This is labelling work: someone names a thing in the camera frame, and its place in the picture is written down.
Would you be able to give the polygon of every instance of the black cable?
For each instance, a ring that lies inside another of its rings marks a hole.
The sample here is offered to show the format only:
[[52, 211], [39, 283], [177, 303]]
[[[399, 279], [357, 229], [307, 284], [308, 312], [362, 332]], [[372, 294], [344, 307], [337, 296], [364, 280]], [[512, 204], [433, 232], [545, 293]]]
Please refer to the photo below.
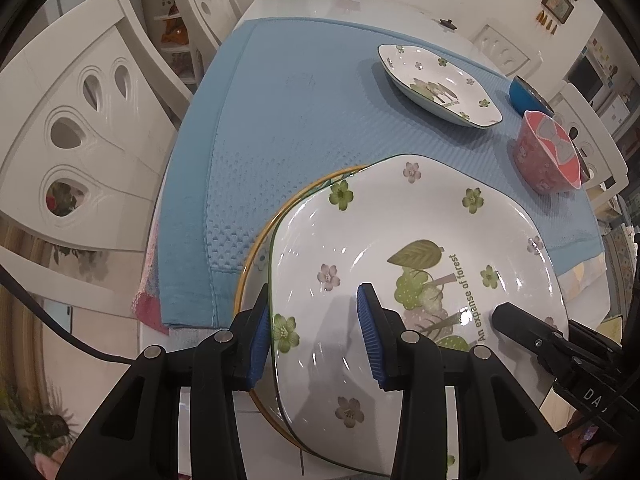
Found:
[[49, 314], [44, 310], [37, 301], [35, 301], [31, 295], [24, 290], [24, 287], [15, 281], [14, 277], [0, 265], [0, 285], [4, 286], [11, 294], [13, 294], [25, 307], [27, 307], [33, 315], [36, 316], [41, 322], [47, 325], [53, 332], [64, 339], [67, 343], [75, 346], [78, 350], [81, 350], [85, 354], [89, 354], [91, 357], [100, 359], [100, 361], [107, 361], [109, 363], [123, 363], [130, 365], [133, 359], [122, 357], [119, 355], [105, 354], [96, 350], [87, 343], [80, 341], [76, 336], [71, 335], [65, 329], [63, 329]]
[[592, 412], [589, 412], [587, 415], [582, 416], [579, 420], [576, 420], [573, 424], [569, 424], [566, 428], [562, 428], [562, 430], [556, 431], [556, 435], [558, 437], [563, 437], [572, 431], [577, 430], [581, 426], [585, 425], [587, 422], [591, 422], [596, 416], [603, 413], [608, 407], [612, 406], [616, 400], [622, 397], [626, 391], [631, 388], [636, 382], [640, 379], [640, 366], [636, 368], [629, 378], [620, 386], [614, 393], [613, 396], [604, 403], [602, 408], [597, 408]]

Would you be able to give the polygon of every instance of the chair backrest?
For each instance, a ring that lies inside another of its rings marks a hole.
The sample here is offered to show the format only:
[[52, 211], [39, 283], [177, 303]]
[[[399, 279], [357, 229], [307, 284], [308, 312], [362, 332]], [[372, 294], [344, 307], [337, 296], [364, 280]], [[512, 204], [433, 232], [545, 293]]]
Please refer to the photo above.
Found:
[[564, 85], [549, 104], [555, 112], [554, 119], [573, 139], [589, 168], [591, 178], [584, 184], [585, 189], [599, 186], [610, 177], [615, 180], [615, 185], [596, 199], [597, 205], [592, 202], [591, 205], [597, 208], [628, 184], [625, 159], [596, 112], [574, 85]]
[[526, 79], [543, 62], [539, 50], [520, 41], [505, 25], [495, 20], [489, 20], [472, 41], [507, 77], [519, 75]]
[[206, 69], [242, 16], [236, 0], [175, 0]]
[[178, 116], [191, 94], [141, 31], [128, 0], [87, 0], [0, 72], [0, 212], [26, 231], [145, 250], [176, 130], [136, 61]]

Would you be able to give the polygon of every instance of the floral plate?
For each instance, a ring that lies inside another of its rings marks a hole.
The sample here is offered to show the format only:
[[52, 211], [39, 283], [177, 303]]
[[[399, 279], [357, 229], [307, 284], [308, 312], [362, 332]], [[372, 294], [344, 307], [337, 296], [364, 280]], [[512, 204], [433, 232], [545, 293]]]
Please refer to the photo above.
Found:
[[[356, 314], [361, 283], [438, 345], [492, 348], [538, 405], [552, 377], [492, 330], [490, 314], [510, 301], [568, 333], [558, 280], [527, 213], [424, 156], [383, 160], [302, 199], [274, 231], [269, 272], [284, 423], [307, 449], [365, 472], [391, 473], [402, 394], [380, 390], [371, 375]], [[453, 463], [450, 391], [447, 399]]]
[[[336, 171], [335, 173], [329, 174], [319, 180], [316, 180], [312, 184], [309, 184], [284, 204], [267, 223], [267, 225], [265, 225], [260, 234], [256, 237], [254, 245], [247, 256], [244, 269], [240, 274], [238, 287], [236, 288], [236, 296], [234, 298], [234, 315], [241, 310], [253, 308], [262, 286], [268, 281], [271, 235], [273, 235], [275, 225], [280, 221], [284, 213], [310, 194], [313, 194], [323, 187], [330, 186], [335, 182], [340, 182], [363, 168], [364, 166], [354, 166], [352, 168], [347, 168], [346, 170]], [[289, 429], [284, 423], [280, 413], [278, 399], [276, 398], [276, 387], [271, 359], [267, 359], [262, 378], [257, 382], [255, 388], [250, 392], [250, 395], [264, 418], [266, 418], [266, 420], [292, 444], [300, 446], [298, 441], [296, 441], [289, 433]]]
[[452, 62], [420, 46], [380, 45], [378, 55], [400, 91], [438, 117], [490, 128], [502, 114], [482, 85]]

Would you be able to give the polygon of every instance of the blue tablecloth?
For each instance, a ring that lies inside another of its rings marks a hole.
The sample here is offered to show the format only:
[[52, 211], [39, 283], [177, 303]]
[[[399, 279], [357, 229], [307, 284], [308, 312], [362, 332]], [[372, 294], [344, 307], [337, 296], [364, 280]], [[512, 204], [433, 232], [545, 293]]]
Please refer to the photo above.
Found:
[[[385, 74], [377, 47], [419, 44], [474, 76], [502, 112], [489, 130], [447, 123]], [[435, 158], [500, 190], [531, 216], [560, 275], [602, 252], [583, 190], [537, 195], [511, 159], [522, 118], [509, 81], [388, 30], [302, 18], [246, 22], [220, 48], [180, 128], [162, 196], [162, 322], [228, 326], [245, 257], [308, 183], [398, 153]]]

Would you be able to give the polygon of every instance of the red bowl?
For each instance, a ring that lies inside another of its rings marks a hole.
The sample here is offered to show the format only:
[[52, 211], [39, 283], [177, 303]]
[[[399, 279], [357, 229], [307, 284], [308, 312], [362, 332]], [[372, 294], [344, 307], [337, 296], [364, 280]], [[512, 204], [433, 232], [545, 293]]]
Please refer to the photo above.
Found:
[[524, 180], [539, 194], [580, 189], [580, 162], [566, 131], [542, 112], [527, 111], [513, 159]]

